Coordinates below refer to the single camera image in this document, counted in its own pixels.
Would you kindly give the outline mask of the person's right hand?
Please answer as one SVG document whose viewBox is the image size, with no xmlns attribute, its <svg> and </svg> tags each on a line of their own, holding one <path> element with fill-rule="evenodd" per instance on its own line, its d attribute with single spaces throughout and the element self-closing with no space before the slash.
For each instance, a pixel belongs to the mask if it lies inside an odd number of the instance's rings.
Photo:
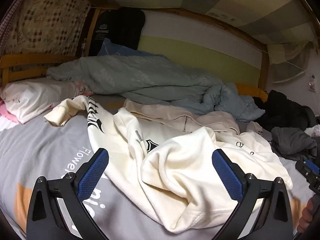
<svg viewBox="0 0 320 240">
<path fill-rule="evenodd" d="M 313 202 L 313 197 L 311 197 L 308 200 L 306 207 L 303 209 L 302 216 L 299 219 L 298 226 L 297 226 L 297 231 L 299 233 L 303 233 L 311 224 L 313 220 L 313 214 L 312 214 L 313 208 L 314 208 L 314 202 Z"/>
</svg>

